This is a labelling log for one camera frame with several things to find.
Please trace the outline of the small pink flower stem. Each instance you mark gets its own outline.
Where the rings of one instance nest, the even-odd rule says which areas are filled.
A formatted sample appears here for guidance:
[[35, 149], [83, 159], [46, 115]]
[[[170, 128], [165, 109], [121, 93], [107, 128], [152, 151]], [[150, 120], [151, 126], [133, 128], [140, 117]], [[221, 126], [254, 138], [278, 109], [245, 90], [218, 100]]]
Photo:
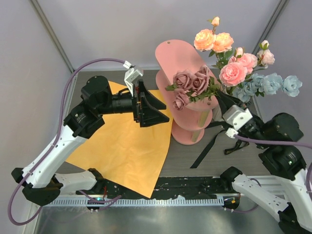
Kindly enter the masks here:
[[221, 69], [219, 79], [226, 87], [237, 86], [253, 72], [257, 63], [258, 59], [254, 54], [244, 53], [243, 48], [238, 47], [228, 64]]

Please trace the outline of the pink rose stem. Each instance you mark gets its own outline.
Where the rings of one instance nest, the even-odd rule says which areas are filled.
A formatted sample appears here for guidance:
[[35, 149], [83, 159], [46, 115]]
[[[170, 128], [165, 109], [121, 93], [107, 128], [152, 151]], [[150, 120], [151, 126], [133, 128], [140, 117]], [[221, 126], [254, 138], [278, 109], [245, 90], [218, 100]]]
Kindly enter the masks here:
[[274, 54], [269, 50], [269, 42], [264, 40], [260, 43], [260, 50], [257, 53], [258, 57], [258, 65], [268, 68], [269, 65], [273, 65], [275, 63]]

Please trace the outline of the orange rose stem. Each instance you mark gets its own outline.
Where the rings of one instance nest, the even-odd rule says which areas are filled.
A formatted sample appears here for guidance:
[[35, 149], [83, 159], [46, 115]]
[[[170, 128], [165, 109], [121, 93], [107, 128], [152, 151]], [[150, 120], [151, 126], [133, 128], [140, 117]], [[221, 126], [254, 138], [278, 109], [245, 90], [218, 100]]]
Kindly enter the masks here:
[[228, 64], [232, 55], [232, 45], [234, 39], [229, 33], [216, 33], [216, 28], [220, 25], [220, 18], [209, 19], [212, 29], [202, 29], [195, 36], [193, 45], [200, 52], [209, 51], [209, 57], [215, 56], [217, 61], [213, 67], [221, 69]]

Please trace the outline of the orange flower bouquet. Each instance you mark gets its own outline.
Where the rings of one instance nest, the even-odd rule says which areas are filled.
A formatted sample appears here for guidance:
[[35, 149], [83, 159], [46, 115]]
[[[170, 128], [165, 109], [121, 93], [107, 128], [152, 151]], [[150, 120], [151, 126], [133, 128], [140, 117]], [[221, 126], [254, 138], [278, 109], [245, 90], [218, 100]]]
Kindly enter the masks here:
[[[116, 94], [122, 85], [109, 82]], [[161, 110], [170, 118], [169, 112]], [[140, 127], [132, 113], [106, 114], [105, 124], [75, 149], [67, 162], [95, 168], [105, 179], [151, 197], [170, 144], [172, 121]]]

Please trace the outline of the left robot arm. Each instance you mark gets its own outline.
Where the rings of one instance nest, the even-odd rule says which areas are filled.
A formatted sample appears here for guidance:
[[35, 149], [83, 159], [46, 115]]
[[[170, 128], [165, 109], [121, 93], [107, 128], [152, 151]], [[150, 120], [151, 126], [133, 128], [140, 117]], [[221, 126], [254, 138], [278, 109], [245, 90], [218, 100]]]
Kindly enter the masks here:
[[106, 77], [94, 76], [82, 87], [81, 98], [50, 145], [31, 164], [11, 172], [14, 180], [21, 183], [24, 197], [39, 206], [48, 205], [63, 194], [87, 191], [97, 195], [103, 191], [104, 178], [94, 168], [82, 173], [57, 173], [70, 154], [105, 124], [103, 115], [132, 113], [141, 127], [169, 121], [161, 112], [166, 105], [147, 90], [141, 79], [133, 88], [113, 94]]

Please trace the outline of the black ribbon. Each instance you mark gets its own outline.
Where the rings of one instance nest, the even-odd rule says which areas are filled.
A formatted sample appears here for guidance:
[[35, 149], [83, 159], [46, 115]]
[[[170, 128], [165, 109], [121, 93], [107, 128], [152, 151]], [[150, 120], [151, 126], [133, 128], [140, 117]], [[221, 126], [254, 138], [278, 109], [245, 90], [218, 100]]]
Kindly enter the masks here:
[[218, 139], [219, 136], [225, 134], [225, 122], [224, 121], [213, 121], [210, 123], [205, 129], [212, 129], [220, 127], [221, 130], [217, 132], [211, 140], [208, 142], [208, 144], [204, 147], [202, 152], [198, 155], [196, 160], [193, 162], [193, 164], [190, 166], [190, 169], [196, 169], [198, 166], [202, 163], [202, 161], [205, 159], [206, 156], [214, 149], [214, 148], [220, 148], [222, 150], [223, 155], [227, 156], [232, 154], [233, 152], [236, 152], [238, 150], [242, 150], [249, 146], [250, 144], [246, 141], [242, 141], [237, 139], [235, 144], [232, 147], [226, 148], [225, 146], [222, 145], [222, 141]]

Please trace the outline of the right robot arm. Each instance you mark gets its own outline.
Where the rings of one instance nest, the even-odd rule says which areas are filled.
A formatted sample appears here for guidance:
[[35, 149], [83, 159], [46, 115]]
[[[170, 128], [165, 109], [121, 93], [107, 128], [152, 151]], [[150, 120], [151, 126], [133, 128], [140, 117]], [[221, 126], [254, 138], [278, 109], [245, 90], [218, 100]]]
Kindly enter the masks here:
[[285, 234], [312, 232], [312, 168], [308, 167], [298, 147], [302, 131], [295, 118], [287, 113], [275, 115], [264, 123], [239, 99], [217, 91], [216, 99], [225, 120], [226, 135], [244, 142], [255, 143], [263, 152], [262, 164], [282, 186], [287, 197], [281, 199], [253, 183], [236, 167], [224, 171], [220, 187], [230, 193], [235, 190], [267, 211]]

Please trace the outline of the mauve flower stem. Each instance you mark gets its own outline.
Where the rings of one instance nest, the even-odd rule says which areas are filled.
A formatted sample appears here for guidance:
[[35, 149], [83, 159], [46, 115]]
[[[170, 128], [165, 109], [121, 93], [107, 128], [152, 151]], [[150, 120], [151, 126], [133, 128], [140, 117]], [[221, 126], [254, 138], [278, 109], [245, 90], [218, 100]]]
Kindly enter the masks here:
[[202, 101], [205, 98], [211, 100], [217, 90], [222, 91], [219, 81], [210, 75], [207, 65], [192, 73], [190, 70], [177, 72], [173, 76], [173, 83], [165, 88], [174, 93], [173, 107], [182, 110], [192, 102]]

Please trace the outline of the blue flower stem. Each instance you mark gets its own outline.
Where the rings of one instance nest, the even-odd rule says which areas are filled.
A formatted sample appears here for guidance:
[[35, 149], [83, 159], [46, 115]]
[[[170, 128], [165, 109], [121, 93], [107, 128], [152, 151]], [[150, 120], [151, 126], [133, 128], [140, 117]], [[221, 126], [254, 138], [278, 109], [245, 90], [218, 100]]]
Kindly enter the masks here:
[[234, 88], [232, 95], [244, 103], [250, 101], [253, 96], [272, 96], [282, 91], [290, 97], [299, 95], [303, 83], [297, 76], [282, 78], [277, 73], [260, 75], [254, 73], [243, 83]]

